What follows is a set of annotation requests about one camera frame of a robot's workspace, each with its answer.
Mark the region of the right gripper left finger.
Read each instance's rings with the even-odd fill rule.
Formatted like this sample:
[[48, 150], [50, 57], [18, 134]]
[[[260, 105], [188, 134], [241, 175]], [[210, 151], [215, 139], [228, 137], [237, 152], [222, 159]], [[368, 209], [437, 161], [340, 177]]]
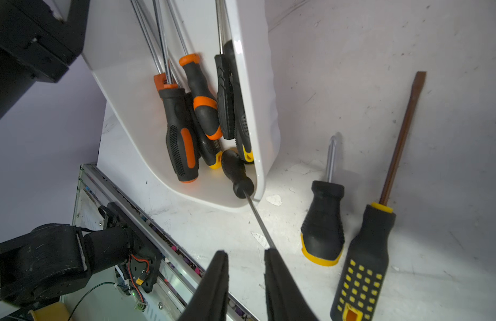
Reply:
[[228, 293], [229, 257], [225, 251], [220, 250], [214, 254], [202, 281], [178, 321], [225, 321]]

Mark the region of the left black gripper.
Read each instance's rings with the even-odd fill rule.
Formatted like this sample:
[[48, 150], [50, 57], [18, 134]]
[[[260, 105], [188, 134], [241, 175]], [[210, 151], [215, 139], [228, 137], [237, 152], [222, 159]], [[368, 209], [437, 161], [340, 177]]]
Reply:
[[89, 1], [66, 20], [44, 1], [0, 1], [0, 119], [35, 82], [57, 83], [83, 51]]

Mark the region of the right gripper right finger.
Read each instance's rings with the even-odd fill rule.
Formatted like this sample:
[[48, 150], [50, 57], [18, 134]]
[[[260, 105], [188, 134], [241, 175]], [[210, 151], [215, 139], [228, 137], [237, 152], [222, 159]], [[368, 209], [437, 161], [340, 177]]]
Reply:
[[265, 251], [268, 320], [317, 320], [275, 248]]

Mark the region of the long yellow-dotted flathead screwdriver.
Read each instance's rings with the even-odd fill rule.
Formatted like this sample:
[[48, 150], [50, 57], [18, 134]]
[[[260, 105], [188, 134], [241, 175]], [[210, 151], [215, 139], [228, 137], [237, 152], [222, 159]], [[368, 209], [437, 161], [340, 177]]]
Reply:
[[332, 320], [374, 318], [388, 270], [388, 238], [396, 221], [396, 213], [388, 206], [388, 200], [426, 77], [424, 71], [415, 75], [380, 200], [366, 206], [360, 231], [350, 242], [330, 310]]

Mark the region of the stubby black yellow screwdriver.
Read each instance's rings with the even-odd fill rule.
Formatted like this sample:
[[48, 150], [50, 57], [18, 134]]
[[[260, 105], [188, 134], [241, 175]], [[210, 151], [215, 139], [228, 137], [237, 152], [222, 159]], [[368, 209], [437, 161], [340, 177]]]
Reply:
[[325, 180], [312, 183], [313, 200], [301, 226], [302, 253], [320, 266], [335, 266], [344, 249], [345, 238], [340, 203], [344, 186], [334, 182], [336, 136], [330, 139]]

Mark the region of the white plastic storage box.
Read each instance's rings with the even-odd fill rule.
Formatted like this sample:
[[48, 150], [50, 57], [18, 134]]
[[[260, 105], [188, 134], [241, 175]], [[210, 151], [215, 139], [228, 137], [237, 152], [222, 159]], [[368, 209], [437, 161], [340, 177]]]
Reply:
[[83, 57], [147, 167], [183, 197], [260, 201], [281, 143], [263, 1], [92, 1]]

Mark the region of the thin black precision screwdriver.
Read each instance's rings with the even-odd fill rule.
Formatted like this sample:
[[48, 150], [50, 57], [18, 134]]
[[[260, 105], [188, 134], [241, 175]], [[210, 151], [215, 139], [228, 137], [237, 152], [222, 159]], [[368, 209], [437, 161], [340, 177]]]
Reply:
[[248, 204], [254, 213], [254, 216], [261, 228], [263, 235], [266, 238], [267, 243], [270, 248], [276, 248], [261, 216], [259, 215], [251, 195], [255, 190], [255, 186], [252, 180], [247, 176], [245, 163], [241, 160], [241, 157], [233, 150], [227, 150], [222, 153], [221, 156], [221, 166], [226, 177], [233, 184], [234, 194], [239, 199], [246, 199]]

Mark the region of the black orange hex-collar screwdriver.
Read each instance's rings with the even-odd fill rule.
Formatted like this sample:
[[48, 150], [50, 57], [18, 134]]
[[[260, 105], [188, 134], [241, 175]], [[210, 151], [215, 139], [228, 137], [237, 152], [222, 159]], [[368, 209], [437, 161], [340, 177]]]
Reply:
[[[160, 2], [154, 1], [153, 7], [166, 72], [168, 75], [173, 76]], [[198, 157], [196, 153], [196, 135], [192, 128], [190, 112], [186, 107], [185, 89], [178, 86], [176, 89], [160, 90], [158, 93], [166, 113], [168, 123], [166, 144], [174, 172], [180, 182], [191, 183], [198, 178]]]

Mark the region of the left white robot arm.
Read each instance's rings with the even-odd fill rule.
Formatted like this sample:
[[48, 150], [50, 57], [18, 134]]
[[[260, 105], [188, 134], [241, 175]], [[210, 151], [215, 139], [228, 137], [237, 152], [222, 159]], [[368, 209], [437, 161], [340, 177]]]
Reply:
[[[65, 20], [44, 1], [0, 1], [0, 119], [36, 82], [58, 82], [84, 47], [90, 3]], [[76, 292], [119, 266], [138, 305], [158, 279], [162, 254], [116, 203], [98, 209], [101, 231], [50, 223], [0, 244], [0, 302], [27, 307]]]

